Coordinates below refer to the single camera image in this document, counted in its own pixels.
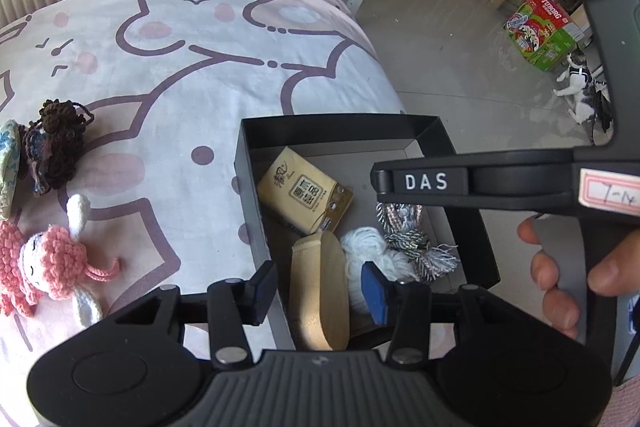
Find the bed sheet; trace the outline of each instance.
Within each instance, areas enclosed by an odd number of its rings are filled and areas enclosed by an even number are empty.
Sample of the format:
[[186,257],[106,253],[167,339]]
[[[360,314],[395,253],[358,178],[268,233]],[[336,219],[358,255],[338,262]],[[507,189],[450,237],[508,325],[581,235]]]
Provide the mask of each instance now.
[[[401,102],[341,0],[64,0],[0,30],[0,117],[28,124],[47,99],[95,114],[75,178],[35,198],[18,183],[27,236],[66,225],[69,195],[92,203],[90,262],[122,273],[89,284],[114,311],[160,283],[197,293],[254,263],[234,156],[242,118],[389,112]],[[34,427],[30,366],[78,332],[71,301],[0,317],[0,426]],[[257,355],[268,323],[247,328]],[[186,344],[208,357],[206,333]]]

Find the screw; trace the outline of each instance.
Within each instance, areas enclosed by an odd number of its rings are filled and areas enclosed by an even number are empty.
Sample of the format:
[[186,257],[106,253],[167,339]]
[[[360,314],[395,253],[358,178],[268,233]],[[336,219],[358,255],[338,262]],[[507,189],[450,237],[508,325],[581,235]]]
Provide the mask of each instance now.
[[421,362],[422,358],[422,352],[415,347],[401,347],[391,354],[391,359],[402,365]]
[[220,363],[236,363],[242,362],[247,355],[248,353],[242,347],[227,346],[216,351],[216,360]]

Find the pink crochet loop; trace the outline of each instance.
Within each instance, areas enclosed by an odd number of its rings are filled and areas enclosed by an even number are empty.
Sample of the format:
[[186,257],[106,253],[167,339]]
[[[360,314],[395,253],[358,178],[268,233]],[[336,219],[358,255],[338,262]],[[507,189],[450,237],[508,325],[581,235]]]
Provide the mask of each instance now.
[[10,315],[15,309],[25,317],[33,317],[33,308],[25,295],[25,285],[18,267],[22,232],[13,223],[0,221],[0,313]]
[[100,270],[88,264],[84,269],[84,274],[94,281],[107,282],[116,278],[120,273],[120,263],[117,259],[113,260],[113,265],[108,270]]
[[69,231],[58,225],[50,225],[42,236],[40,248],[47,293],[54,300],[71,298],[76,281],[86,269],[86,248],[69,237]]

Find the crochet doll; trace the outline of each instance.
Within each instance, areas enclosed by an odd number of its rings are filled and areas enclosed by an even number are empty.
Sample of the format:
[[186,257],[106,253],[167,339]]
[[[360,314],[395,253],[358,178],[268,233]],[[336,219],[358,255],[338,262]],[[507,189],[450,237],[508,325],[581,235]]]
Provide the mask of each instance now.
[[120,271],[116,259],[110,270],[100,270],[87,262],[86,248],[78,237],[91,210],[80,194],[66,204],[69,228],[50,225],[46,232],[25,240],[13,223],[0,222],[0,312],[10,315],[16,310],[32,317],[38,300],[49,295],[54,300],[73,299],[74,315],[82,327],[102,318],[100,304],[81,285],[83,277],[106,282]]

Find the open cardboard box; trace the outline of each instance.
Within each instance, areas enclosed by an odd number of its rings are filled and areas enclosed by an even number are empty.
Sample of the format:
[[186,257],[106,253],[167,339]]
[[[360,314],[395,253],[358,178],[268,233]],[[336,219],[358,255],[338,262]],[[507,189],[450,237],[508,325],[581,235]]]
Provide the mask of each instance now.
[[[278,268],[278,294],[268,314],[278,349],[294,349],[287,322],[291,248],[300,238],[258,201],[256,185],[284,146],[353,191],[353,203],[335,235],[357,227],[379,227],[376,192],[369,173],[375,162],[455,154],[439,118],[408,114],[310,114],[242,120],[236,149],[236,175],[256,267],[272,259]],[[478,210],[430,207],[423,227],[435,245],[458,246],[461,266],[431,286],[455,291],[465,282],[489,288],[499,282],[495,257]],[[370,317],[352,314],[351,333],[372,328]]]

